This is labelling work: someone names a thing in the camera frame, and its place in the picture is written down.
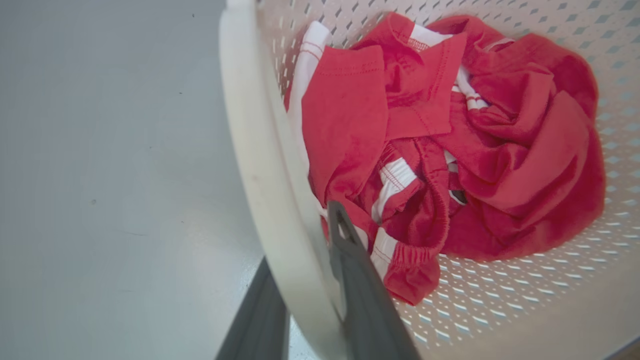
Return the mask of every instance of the pile of laundry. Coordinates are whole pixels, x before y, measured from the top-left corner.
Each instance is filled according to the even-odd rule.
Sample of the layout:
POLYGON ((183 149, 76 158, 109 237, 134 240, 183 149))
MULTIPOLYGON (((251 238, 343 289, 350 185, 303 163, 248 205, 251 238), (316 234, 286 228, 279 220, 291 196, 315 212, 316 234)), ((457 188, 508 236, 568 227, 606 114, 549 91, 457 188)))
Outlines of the pile of laundry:
POLYGON ((433 291, 439 253, 544 252, 602 213, 598 90, 579 55, 469 16, 390 13, 350 49, 329 37, 308 27, 287 116, 320 213, 344 205, 393 296, 433 291))

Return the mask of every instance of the red fabric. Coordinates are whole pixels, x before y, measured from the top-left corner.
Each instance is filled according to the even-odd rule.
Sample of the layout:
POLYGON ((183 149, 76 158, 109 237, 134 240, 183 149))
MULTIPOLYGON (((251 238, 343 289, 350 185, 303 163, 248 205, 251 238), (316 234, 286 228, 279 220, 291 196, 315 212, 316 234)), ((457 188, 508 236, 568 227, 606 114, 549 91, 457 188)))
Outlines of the red fabric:
POLYGON ((430 28, 456 35, 416 51, 413 27, 391 13, 352 49, 327 47, 302 108, 311 187, 324 207, 343 203, 370 251, 380 171, 403 158, 417 176, 380 224, 399 241, 385 286, 416 304, 438 284, 440 251, 504 259, 575 236, 602 212, 604 166, 582 58, 536 35, 486 52, 504 37, 473 17, 438 21, 430 28), (467 110, 451 92, 461 65, 489 107, 467 110))

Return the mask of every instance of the red clothing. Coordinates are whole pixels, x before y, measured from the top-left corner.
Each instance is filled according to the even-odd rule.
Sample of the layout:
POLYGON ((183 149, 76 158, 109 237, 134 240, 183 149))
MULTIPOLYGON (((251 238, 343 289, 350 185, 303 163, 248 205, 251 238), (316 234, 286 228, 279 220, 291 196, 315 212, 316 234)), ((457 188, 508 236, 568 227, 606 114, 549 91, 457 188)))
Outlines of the red clothing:
POLYGON ((536 35, 505 44, 472 17, 430 28, 457 35, 391 13, 352 49, 325 48, 302 98, 316 197, 343 203, 385 286, 411 304, 437 286, 440 251, 544 251, 590 224, 604 200, 584 60, 536 35), (477 92, 466 98, 452 92, 468 88, 461 65, 477 92))

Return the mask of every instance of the white plastic basket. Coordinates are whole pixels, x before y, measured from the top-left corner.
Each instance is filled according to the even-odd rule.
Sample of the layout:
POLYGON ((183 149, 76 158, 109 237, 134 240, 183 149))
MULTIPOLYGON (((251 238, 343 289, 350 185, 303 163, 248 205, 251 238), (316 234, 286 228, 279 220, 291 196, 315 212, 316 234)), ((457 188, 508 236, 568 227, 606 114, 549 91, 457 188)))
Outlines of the white plastic basket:
POLYGON ((604 215, 545 254, 479 264, 442 256, 440 286, 397 310, 427 359, 602 359, 640 336, 638 0, 228 0, 221 63, 253 221, 276 283, 323 359, 344 357, 340 294, 282 104, 306 26, 349 47, 388 11, 426 25, 476 15, 510 37, 577 51, 600 88, 604 215))

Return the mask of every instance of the perforated basket wall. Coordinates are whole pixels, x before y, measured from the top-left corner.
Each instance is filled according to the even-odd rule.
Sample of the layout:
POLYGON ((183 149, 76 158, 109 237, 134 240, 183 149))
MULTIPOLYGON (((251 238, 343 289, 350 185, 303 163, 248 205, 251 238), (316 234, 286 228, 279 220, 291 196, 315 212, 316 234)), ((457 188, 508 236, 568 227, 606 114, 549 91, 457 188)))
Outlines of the perforated basket wall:
POLYGON ((397 303, 420 347, 434 350, 509 327, 640 256, 640 4, 637 0, 262 0, 262 38, 281 91, 289 86, 302 34, 312 20, 349 47, 387 11, 426 25, 471 14, 505 35, 533 32, 577 51, 600 87, 598 130, 607 167, 602 218, 546 254, 480 264, 441 256, 440 286, 416 307, 397 303))

